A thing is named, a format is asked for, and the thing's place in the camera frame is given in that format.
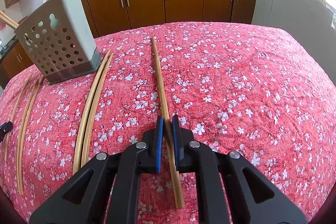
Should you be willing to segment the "bamboo chopstick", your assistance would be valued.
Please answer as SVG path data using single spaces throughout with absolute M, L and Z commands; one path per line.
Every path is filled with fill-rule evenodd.
M 113 53 L 110 53 L 108 56 L 107 61 L 105 62 L 104 68 L 102 70 L 102 74 L 99 78 L 93 101 L 91 104 L 90 112 L 88 114 L 88 121 L 87 121 L 87 126 L 85 128 L 85 134 L 84 134 L 84 143 L 83 143 L 83 148 L 82 148 L 82 154 L 81 154 L 81 167 L 83 167 L 88 161 L 89 157 L 89 148 L 90 148 L 90 143 L 91 143 L 91 136 L 92 136 L 92 130 L 93 130 L 93 124 L 95 122 L 95 115 L 98 107 L 98 103 L 100 102 L 100 95 L 102 88 L 104 86 L 105 78 L 110 66 L 110 63 L 112 61 Z
M 29 107 L 29 110 L 26 116 L 26 121 L 25 121 L 24 129 L 23 129 L 21 141 L 18 142 L 18 145 L 17 145 L 17 184 L 18 184 L 18 193 L 21 196 L 23 195 L 22 157 L 23 157 L 23 146 L 25 142 L 25 134 L 26 134 L 28 122 L 30 119 L 31 110 L 33 108 L 33 104 L 34 104 L 35 98 L 37 97 L 38 91 L 43 83 L 43 80 L 44 80 L 43 76 L 39 78 L 38 86 L 35 89 L 35 93 L 34 93 L 32 102 L 30 104 L 30 107 Z
M 12 111 L 11 116 L 10 116 L 10 121 L 11 121 L 11 123 L 12 123 L 13 125 L 14 125 L 14 117 L 15 117 L 15 113 L 16 113 L 17 108 L 18 108 L 18 104 L 19 104 L 19 102 L 20 102 L 20 100 L 21 100 L 21 98 L 22 98 L 22 95 L 23 95 L 23 93 L 24 93 L 24 91 L 25 91 L 25 88 L 26 88 L 26 86 L 27 86 L 27 84 L 28 84 L 28 82 L 29 82 L 31 76 L 32 76 L 32 73 L 31 73 L 31 74 L 27 77 L 27 79 L 25 80 L 25 83 L 24 83 L 24 85 L 22 86 L 21 91 L 20 91 L 20 93 L 19 93 L 19 95 L 18 95 L 18 98 L 17 98 L 17 100 L 16 100 L 16 102 L 15 102 L 13 111 Z M 5 162 L 7 162 L 7 151 L 8 151 L 8 143 L 9 143 L 9 136 L 10 136 L 10 133 L 9 133 L 9 132 L 6 134 L 6 139 L 5 139 L 5 150 L 4 150 L 4 161 L 5 161 Z
M 31 89 L 30 95 L 29 95 L 29 97 L 28 97 L 28 100 L 27 100 L 27 103 L 26 103 L 26 106 L 25 106 L 25 110 L 24 110 L 23 115 L 22 115 L 21 126 L 20 126 L 20 130 L 19 130 L 19 134 L 18 134 L 18 142 L 21 141 L 21 137 L 22 137 L 22 133 L 23 133 L 23 129 L 24 129 L 24 125 L 25 125 L 25 121 L 26 121 L 26 116 L 27 116 L 27 113 L 28 113 L 30 104 L 31 104 L 32 99 L 33 99 L 33 96 L 34 96 L 35 89 L 36 89 L 37 86 L 38 86 L 38 82 L 39 82 L 39 79 L 36 79 L 36 81 L 35 81 L 35 83 L 34 83 L 32 89 Z
M 83 142 L 84 142 L 84 134 L 85 134 L 85 129 L 87 126 L 87 121 L 88 121 L 88 116 L 89 112 L 91 109 L 91 104 L 93 102 L 93 98 L 100 80 L 100 77 L 102 75 L 103 69 L 105 68 L 106 62 L 108 61 L 108 57 L 110 56 L 111 50 L 108 49 L 107 53 L 105 54 L 100 67 L 94 77 L 93 83 L 91 85 L 83 114 L 81 116 L 80 120 L 80 126 L 77 134 L 77 139 L 76 139 L 76 144 L 75 144 L 75 154 L 74 154 L 74 159 L 73 159 L 73 168 L 72 168 L 72 174 L 75 174 L 79 169 L 80 169 L 80 161 L 81 161 L 81 153 L 82 153 L 82 148 L 83 148 Z
M 6 25 L 10 26 L 13 30 L 18 28 L 19 24 L 7 16 L 3 11 L 0 11 L 0 20 Z
M 185 202 L 183 198 L 180 175 L 175 166 L 173 134 L 171 131 L 170 115 L 169 115 L 169 109 L 167 106 L 165 87 L 163 83 L 161 63 L 159 60 L 157 45 L 156 45 L 156 41 L 154 37 L 151 38 L 151 42 L 153 46 L 155 70 L 157 74 L 158 94 L 159 94 L 159 99 L 160 99 L 160 104 L 161 104 L 161 114 L 162 114 L 163 122 L 165 125 L 165 132 L 166 132 L 165 139 L 166 139 L 166 145 L 167 145 L 167 155 L 169 159 L 171 182 L 172 182 L 173 192 L 174 192 L 175 207 L 177 209 L 183 209 L 185 207 Z

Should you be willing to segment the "lower wooden kitchen cabinets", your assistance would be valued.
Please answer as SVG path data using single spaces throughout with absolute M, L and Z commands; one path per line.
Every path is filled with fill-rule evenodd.
M 157 24 L 205 21 L 252 22 L 256 0 L 81 0 L 93 38 Z M 1 58 L 14 77 L 34 63 L 17 38 Z

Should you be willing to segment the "pink floral tablecloth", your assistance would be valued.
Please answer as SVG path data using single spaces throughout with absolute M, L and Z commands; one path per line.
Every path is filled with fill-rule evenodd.
M 238 151 L 312 219 L 335 184 L 335 85 L 306 50 L 277 28 L 234 23 L 168 23 L 102 36 L 113 53 L 93 124 L 89 155 L 140 141 L 160 113 L 158 48 L 169 113 L 213 151 Z M 80 119 L 94 75 L 50 85 L 35 98 L 23 146 L 24 193 L 17 186 L 22 115 L 42 75 L 31 66 L 7 84 L 1 122 L 1 187 L 23 219 L 71 176 Z

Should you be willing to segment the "perforated utensil holder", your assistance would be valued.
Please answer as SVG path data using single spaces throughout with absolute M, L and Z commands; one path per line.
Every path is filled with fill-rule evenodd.
M 14 32 L 51 85 L 94 73 L 100 66 L 102 54 L 81 0 L 49 0 Z

